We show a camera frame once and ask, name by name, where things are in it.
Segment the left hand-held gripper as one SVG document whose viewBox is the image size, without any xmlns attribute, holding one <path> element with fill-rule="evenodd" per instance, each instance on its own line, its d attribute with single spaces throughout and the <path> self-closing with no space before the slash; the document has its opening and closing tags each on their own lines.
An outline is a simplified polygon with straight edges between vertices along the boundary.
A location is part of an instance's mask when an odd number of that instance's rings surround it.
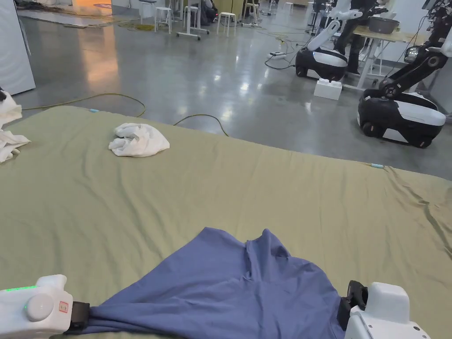
<svg viewBox="0 0 452 339">
<path fill-rule="evenodd" d="M 90 304 L 65 291 L 65 275 L 40 277 L 35 285 L 0 292 L 2 339 L 49 339 L 87 327 Z"/>
</svg>

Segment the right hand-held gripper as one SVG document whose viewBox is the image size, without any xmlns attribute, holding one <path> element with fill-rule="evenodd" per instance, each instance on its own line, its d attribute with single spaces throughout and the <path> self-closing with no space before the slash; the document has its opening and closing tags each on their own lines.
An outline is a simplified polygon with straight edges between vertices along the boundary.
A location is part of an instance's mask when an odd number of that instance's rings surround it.
<svg viewBox="0 0 452 339">
<path fill-rule="evenodd" d="M 400 286 L 351 280 L 341 297 L 337 321 L 346 339 L 419 339 L 421 327 L 410 320 L 410 300 Z"/>
</svg>

